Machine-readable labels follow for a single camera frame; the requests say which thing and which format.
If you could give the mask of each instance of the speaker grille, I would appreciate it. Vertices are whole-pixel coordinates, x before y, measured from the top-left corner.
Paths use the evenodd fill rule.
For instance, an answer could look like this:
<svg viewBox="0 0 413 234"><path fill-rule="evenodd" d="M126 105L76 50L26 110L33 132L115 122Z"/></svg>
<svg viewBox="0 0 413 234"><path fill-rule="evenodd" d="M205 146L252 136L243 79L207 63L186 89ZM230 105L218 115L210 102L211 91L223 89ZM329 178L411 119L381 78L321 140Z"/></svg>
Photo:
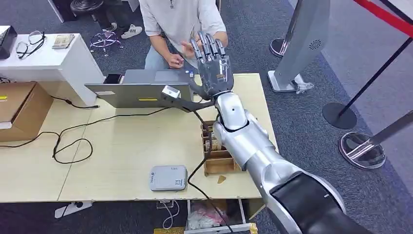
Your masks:
<svg viewBox="0 0 413 234"><path fill-rule="evenodd" d="M321 46L321 44L322 44L322 41L320 39L316 39L308 45L308 49L317 50Z"/></svg>

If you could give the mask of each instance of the silver laptop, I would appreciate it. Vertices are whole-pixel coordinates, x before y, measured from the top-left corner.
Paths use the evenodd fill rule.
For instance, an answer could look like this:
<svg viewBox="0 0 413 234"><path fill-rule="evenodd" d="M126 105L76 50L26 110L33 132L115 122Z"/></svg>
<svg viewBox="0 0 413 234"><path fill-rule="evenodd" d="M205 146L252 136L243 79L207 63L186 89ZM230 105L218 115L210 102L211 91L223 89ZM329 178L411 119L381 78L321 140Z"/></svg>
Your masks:
<svg viewBox="0 0 413 234"><path fill-rule="evenodd" d="M164 107L161 93L165 85L181 91L181 98L192 101L191 72L185 70L127 70L118 84L85 84L115 108Z"/></svg>

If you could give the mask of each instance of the glasses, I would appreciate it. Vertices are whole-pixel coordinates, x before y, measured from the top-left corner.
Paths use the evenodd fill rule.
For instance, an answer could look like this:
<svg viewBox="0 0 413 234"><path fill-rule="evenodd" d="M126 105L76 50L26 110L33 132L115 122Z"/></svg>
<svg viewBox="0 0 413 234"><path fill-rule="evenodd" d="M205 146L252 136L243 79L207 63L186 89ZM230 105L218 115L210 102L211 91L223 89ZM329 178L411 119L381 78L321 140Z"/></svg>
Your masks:
<svg viewBox="0 0 413 234"><path fill-rule="evenodd" d="M34 31L29 34L29 44L21 41L16 46L16 53L19 59L24 59L32 55L36 50L40 49L46 40L44 32ZM29 52L29 48L36 45L36 47Z"/></svg>

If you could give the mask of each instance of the red rope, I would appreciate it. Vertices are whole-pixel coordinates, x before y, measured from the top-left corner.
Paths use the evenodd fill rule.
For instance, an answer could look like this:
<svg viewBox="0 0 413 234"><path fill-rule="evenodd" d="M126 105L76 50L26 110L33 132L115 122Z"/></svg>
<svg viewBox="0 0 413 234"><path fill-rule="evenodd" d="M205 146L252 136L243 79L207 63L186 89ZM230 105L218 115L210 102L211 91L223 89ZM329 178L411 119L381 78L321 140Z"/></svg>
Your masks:
<svg viewBox="0 0 413 234"><path fill-rule="evenodd" d="M390 24L399 31L407 34L409 37L413 38L413 25L407 23L399 17L392 15L390 12L382 9L373 2L369 0L354 0L360 6L366 8L368 11L373 13L379 19L382 19L386 23Z"/></svg>

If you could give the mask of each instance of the white t-shirt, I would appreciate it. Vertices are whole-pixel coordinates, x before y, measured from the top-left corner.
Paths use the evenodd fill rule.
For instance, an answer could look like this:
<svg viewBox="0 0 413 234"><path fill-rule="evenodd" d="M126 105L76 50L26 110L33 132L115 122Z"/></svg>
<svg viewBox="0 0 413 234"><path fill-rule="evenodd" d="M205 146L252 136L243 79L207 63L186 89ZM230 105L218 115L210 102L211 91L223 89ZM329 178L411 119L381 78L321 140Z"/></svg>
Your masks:
<svg viewBox="0 0 413 234"><path fill-rule="evenodd" d="M215 0L139 0L146 34L165 32L172 45L182 54L182 41L190 41L198 31L214 35L226 32ZM184 58L197 68L195 58Z"/></svg>

